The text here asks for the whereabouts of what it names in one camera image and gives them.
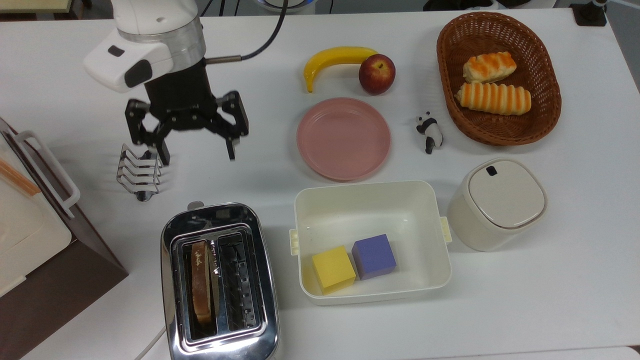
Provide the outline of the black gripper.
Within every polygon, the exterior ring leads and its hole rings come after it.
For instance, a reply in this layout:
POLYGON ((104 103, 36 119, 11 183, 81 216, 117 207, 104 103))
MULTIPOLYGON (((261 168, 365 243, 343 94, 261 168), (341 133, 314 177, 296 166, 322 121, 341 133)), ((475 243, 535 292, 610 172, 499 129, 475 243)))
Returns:
POLYGON ((207 129, 224 138, 229 160, 236 159, 235 144, 249 134, 249 119, 238 91, 229 91, 219 98, 213 96, 205 59, 150 80, 144 88, 150 104, 130 98, 125 108, 133 144, 146 145, 163 166, 169 166, 170 152, 165 139, 172 130, 207 129), (218 110, 233 116, 234 123, 227 121, 218 110), (152 131, 143 123, 149 113, 158 120, 152 131))

